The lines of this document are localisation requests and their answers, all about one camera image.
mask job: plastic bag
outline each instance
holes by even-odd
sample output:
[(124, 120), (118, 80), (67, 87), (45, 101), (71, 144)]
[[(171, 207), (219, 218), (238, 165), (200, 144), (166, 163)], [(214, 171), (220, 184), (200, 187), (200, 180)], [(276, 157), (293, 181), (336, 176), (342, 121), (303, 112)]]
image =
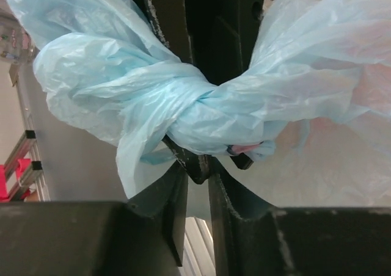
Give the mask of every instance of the plastic bag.
[(34, 70), (51, 112), (118, 146), (129, 197), (141, 156), (166, 133), (197, 154), (263, 142), (248, 155), (264, 159), (289, 122), (304, 120), (302, 148), (306, 120), (322, 117), (388, 158), (390, 86), (376, 67), (391, 63), (391, 0), (276, 0), (250, 68), (219, 87), (180, 63), (131, 0), (8, 2), (42, 50)]

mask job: tied plastic bag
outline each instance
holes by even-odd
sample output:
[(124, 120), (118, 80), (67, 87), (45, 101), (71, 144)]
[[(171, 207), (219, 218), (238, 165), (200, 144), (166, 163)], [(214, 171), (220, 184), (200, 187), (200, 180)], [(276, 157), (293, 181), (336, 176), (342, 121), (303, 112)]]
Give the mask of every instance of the tied plastic bag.
[[(391, 0), (276, 0), (250, 68), (219, 87), (164, 47), (131, 0), (8, 2), (42, 50), (34, 70), (51, 112), (118, 146), (129, 197), (140, 191), (137, 163), (165, 134), (197, 154), (262, 142), (247, 152), (262, 160), (287, 124), (300, 121), (285, 149), (304, 147), (295, 152), (300, 161), (327, 159), (322, 149), (305, 151), (309, 120), (327, 118), (389, 158), (391, 86), (377, 68), (391, 63)], [(357, 153), (348, 153), (354, 161)], [(387, 174), (368, 183), (386, 186)]]

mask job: hole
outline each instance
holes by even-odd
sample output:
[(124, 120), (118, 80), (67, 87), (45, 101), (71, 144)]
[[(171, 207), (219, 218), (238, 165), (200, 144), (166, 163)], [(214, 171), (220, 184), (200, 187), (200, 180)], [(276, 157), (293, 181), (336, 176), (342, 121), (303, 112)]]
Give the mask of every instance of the hole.
[(258, 1), (255, 1), (253, 4), (252, 4), (252, 8), (251, 8), (251, 14), (252, 14), (252, 17), (256, 20), (256, 21), (261, 21), (262, 20), (262, 6), (261, 4), (258, 2)]

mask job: white wall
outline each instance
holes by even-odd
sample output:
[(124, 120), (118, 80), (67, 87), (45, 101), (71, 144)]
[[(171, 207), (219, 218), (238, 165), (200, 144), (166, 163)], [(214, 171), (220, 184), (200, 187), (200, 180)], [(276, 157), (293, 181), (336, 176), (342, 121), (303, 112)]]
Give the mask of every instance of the white wall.
[(12, 87), (9, 68), (9, 64), (0, 62), (0, 164), (5, 163), (24, 130), (18, 93)]

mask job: red object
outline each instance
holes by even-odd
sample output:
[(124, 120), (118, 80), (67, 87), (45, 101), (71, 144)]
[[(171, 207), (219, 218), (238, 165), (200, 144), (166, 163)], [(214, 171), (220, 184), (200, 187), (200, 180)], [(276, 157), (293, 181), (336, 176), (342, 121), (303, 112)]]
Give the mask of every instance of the red object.
[[(20, 177), (22, 176), (23, 172), (26, 171), (26, 169), (29, 167), (31, 163), (30, 159), (19, 159), (18, 160), (18, 167), (15, 170), (16, 179), (19, 181)], [(25, 199), (31, 194), (30, 190), (28, 189), (21, 199)], [(8, 196), (7, 191), (7, 181), (5, 179), (5, 173), (4, 173), (4, 166), (0, 165), (0, 203), (3, 202), (9, 202), (10, 198)]]
[(5, 180), (4, 166), (0, 165), (0, 202), (8, 201), (7, 181)]

